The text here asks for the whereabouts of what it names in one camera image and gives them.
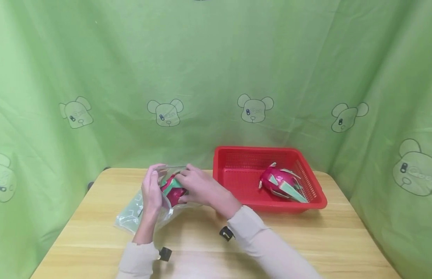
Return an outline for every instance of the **person's right hand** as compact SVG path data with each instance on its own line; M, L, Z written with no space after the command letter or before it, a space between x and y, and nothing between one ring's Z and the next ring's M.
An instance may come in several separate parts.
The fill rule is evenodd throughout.
M191 164L176 174L175 178L188 190L188 194L179 199L180 203L193 202L211 206L227 219L232 218L242 206L230 191L222 187L210 174Z

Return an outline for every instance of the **clear plastic bag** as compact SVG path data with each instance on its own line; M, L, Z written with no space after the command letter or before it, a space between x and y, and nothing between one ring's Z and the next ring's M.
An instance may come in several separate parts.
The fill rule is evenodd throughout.
M163 204L161 212L157 219L155 231L161 229L171 220L177 217L185 208L196 207L199 205L186 203L177 203L178 197L186 194L186 190L181 188L181 185L174 179L175 174L184 170L185 167L158 167L156 171L159 173L158 183L162 189ZM118 214L115 221L117 228L126 230L135 234L140 224L143 212L143 196L142 191L137 191L137 194L132 198L128 205Z

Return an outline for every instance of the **beige sleeve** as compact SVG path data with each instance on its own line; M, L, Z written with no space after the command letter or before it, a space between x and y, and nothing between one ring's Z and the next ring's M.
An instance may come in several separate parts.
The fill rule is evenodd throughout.
M159 259L154 243L137 245L128 243L121 257L117 279L149 279L152 264Z
M321 276L296 250L267 228L249 207L243 206L228 228L245 252L274 279L320 279Z

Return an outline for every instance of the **red plastic basket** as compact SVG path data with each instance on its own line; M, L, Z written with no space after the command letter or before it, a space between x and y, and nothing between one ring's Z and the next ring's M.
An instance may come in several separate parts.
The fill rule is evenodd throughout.
M292 170L309 203L284 200L266 189L258 189L259 177L273 162ZM213 178L246 206L258 211L300 214L323 209L327 198L301 152L292 148L220 146L213 158Z

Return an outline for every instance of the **bear face outline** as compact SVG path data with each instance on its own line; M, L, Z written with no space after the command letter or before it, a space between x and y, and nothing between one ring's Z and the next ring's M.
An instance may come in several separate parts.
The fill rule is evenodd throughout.
M260 123L266 119L266 110L271 110L274 102L271 97L256 100L251 99L247 94L242 94L238 98L238 106L243 108L242 120L248 123Z
M432 194L432 157L421 152L414 139L406 139L399 147L401 159L393 167L393 179L405 191L416 196Z
M356 117L363 117L368 114L369 107L366 103L360 103L357 108L348 108L346 103L339 103L334 107L331 114L336 120L331 129L336 133L346 132L355 124Z
M64 119L68 119L69 125L72 129L84 127L93 123L93 118L89 114L92 109L90 103L84 97L78 97L76 100L69 103L60 103L59 109Z
M170 103L148 102L148 111L156 115L156 122L161 127L174 127L180 124L179 112L183 111L183 103L173 99Z
M10 159L0 153L0 202L5 203L11 200L16 191L16 176L9 168Z

